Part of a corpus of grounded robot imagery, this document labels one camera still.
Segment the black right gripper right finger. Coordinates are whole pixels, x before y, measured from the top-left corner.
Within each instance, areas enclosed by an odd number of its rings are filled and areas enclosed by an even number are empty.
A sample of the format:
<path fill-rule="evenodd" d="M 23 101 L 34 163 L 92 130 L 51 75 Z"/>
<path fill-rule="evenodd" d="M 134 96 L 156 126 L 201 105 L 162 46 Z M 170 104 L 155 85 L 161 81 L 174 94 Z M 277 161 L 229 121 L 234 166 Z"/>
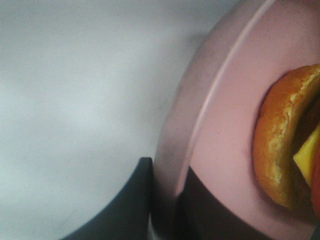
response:
<path fill-rule="evenodd" d="M 271 201 L 253 168 L 211 178 L 211 192 L 192 167 L 180 196 L 180 240 L 316 240 L 318 220 L 310 208 L 290 212 Z"/>

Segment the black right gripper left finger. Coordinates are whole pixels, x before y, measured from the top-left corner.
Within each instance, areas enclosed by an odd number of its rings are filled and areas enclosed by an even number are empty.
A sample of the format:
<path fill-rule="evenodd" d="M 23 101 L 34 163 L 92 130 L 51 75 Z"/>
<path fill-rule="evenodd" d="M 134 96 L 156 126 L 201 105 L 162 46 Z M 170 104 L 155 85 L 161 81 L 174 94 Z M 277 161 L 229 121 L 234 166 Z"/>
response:
<path fill-rule="evenodd" d="M 116 197 L 65 240 L 146 240 L 152 198 L 153 162 L 139 159 Z"/>

